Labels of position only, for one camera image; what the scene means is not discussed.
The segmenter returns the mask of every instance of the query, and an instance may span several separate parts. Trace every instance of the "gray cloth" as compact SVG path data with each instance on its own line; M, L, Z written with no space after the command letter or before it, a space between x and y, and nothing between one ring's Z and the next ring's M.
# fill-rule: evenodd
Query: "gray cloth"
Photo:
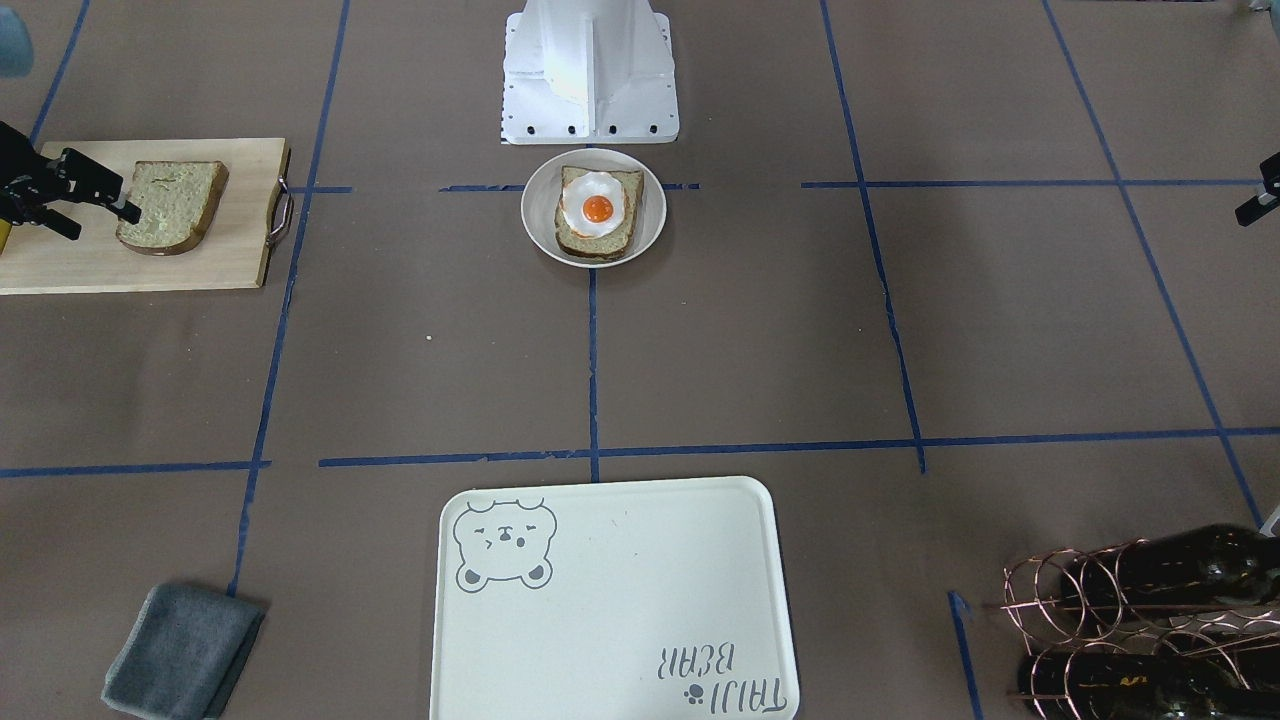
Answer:
M262 611L247 602L156 585L106 673L102 702L145 720L218 717L261 623Z

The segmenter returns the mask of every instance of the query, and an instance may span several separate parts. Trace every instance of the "egg white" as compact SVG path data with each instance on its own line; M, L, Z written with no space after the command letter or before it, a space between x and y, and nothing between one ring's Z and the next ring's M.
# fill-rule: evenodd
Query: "egg white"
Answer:
M603 195L613 205L613 215L603 223L593 223L582 214L582 204L593 195ZM626 215L626 193L622 183L609 173L593 172L573 179L561 192L561 211L573 234L603 237L618 229Z

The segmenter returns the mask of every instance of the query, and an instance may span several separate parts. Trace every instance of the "metal handle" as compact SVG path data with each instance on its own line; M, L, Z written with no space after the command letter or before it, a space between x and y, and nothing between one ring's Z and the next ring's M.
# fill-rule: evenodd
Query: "metal handle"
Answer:
M275 196L275 206L276 208L280 206L280 199L283 197L284 215L280 218L280 222L274 228L271 228L271 232L268 233L266 236L268 247L275 247L275 245L280 242L280 238L284 237L284 233L289 229L289 225L293 224L293 195L289 193L289 183L284 182L284 176L275 178L275 182L280 184L280 193Z

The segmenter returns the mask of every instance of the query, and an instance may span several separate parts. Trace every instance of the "white tray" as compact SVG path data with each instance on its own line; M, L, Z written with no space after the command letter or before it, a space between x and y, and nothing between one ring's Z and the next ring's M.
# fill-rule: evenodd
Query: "white tray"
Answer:
M433 720L800 706L773 500L753 478L460 493L435 598Z

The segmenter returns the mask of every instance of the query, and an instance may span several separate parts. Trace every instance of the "wooden cutting board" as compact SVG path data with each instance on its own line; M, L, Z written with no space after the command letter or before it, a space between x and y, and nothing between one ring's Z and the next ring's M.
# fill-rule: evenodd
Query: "wooden cutting board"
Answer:
M55 202L50 208L83 225L69 241L46 228L13 228L0 251L0 295L138 292L261 287L266 236L288 161L284 138L129 140L46 142L41 154L74 147L124 178L138 160L221 160L229 178L214 223L195 250L169 258L140 255L115 240L116 218L104 208Z

